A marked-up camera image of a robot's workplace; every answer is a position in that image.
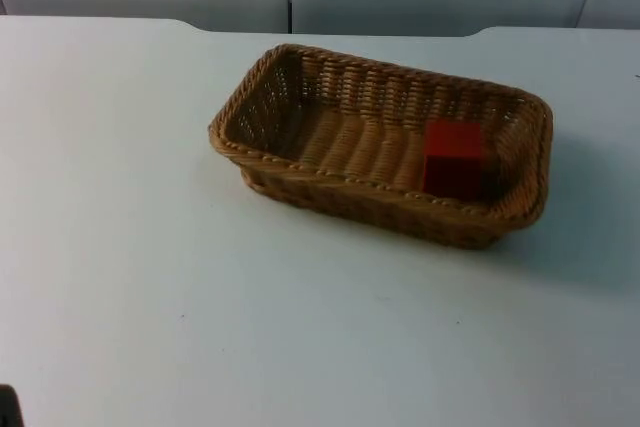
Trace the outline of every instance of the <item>wicker basket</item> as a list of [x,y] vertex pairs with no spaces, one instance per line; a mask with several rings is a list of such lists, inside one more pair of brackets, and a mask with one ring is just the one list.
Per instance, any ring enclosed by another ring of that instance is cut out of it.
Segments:
[[[436,119],[481,124],[495,159],[481,202],[420,191]],[[261,194],[458,247],[532,224],[547,198],[552,114],[538,97],[313,47],[267,52],[209,135]]]

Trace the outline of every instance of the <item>rectangular basket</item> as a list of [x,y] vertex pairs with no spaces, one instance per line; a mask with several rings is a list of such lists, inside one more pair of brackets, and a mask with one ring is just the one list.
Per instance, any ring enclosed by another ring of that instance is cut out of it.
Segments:
[[[425,123],[481,124],[481,202],[423,193]],[[209,127],[257,192],[442,244],[483,248],[532,224],[548,190],[552,114],[519,89],[297,45],[267,52]]]

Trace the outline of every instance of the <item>basket rim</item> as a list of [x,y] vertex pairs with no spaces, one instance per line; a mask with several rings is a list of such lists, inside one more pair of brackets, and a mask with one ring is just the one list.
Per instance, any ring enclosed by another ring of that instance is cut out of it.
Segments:
[[[532,202],[526,210],[523,209],[520,212],[513,212],[509,215],[505,215],[500,212],[493,212],[491,206],[487,204],[463,202],[453,198],[435,197],[425,192],[398,189],[397,187],[393,187],[385,182],[363,180],[357,176],[330,172],[308,164],[285,159],[259,149],[252,149],[247,145],[229,140],[226,137],[226,125],[229,118],[233,113],[241,108],[246,97],[258,87],[260,80],[266,74],[267,70],[277,62],[282,55],[286,55],[286,53],[290,53],[292,51],[302,55],[330,55],[334,59],[337,55],[342,57],[347,64],[357,64],[359,66],[371,65],[372,67],[383,71],[387,68],[392,68],[396,74],[400,68],[409,76],[422,77],[427,74],[434,78],[461,79],[476,85],[483,84],[497,86],[501,89],[505,89],[505,91],[517,93],[531,102],[535,102],[543,110],[545,119],[538,139],[540,149],[538,150],[536,159],[537,195],[535,196],[535,199],[532,199]],[[317,182],[320,177],[323,179],[321,184],[322,187],[351,190],[353,187],[359,186],[360,189],[358,190],[358,195],[365,195],[372,200],[392,202],[401,208],[420,212],[422,214],[433,214],[433,216],[438,219],[442,219],[444,217],[444,219],[453,220],[456,218],[464,220],[467,223],[473,222],[482,227],[490,225],[501,230],[515,230],[532,224],[542,215],[548,195],[547,179],[550,158],[550,149],[545,148],[545,144],[550,144],[551,137],[553,135],[552,119],[552,111],[544,100],[535,94],[531,94],[516,87],[509,87],[490,81],[469,79],[411,67],[398,66],[396,64],[365,59],[351,54],[337,53],[319,47],[309,47],[298,44],[281,44],[268,50],[249,70],[241,84],[237,87],[229,100],[227,100],[225,105],[209,125],[209,140],[211,145],[219,153],[228,157],[232,162],[236,163],[240,167],[252,168],[266,174],[274,173],[274,175],[281,178],[286,178],[296,182],[312,180]]]

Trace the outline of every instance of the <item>red block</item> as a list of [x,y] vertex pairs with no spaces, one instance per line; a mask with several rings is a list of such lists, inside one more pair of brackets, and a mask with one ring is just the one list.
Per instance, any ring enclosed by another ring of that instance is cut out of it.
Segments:
[[428,122],[424,154],[424,192],[463,201],[479,199],[486,159],[480,124]]

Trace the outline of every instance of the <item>white table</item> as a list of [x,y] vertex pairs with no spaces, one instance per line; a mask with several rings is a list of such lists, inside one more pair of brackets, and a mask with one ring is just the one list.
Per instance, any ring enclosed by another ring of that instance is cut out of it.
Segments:
[[[481,253],[256,195],[206,127],[295,41],[555,111],[543,219]],[[29,426],[640,422],[640,32],[0,18],[0,383]]]

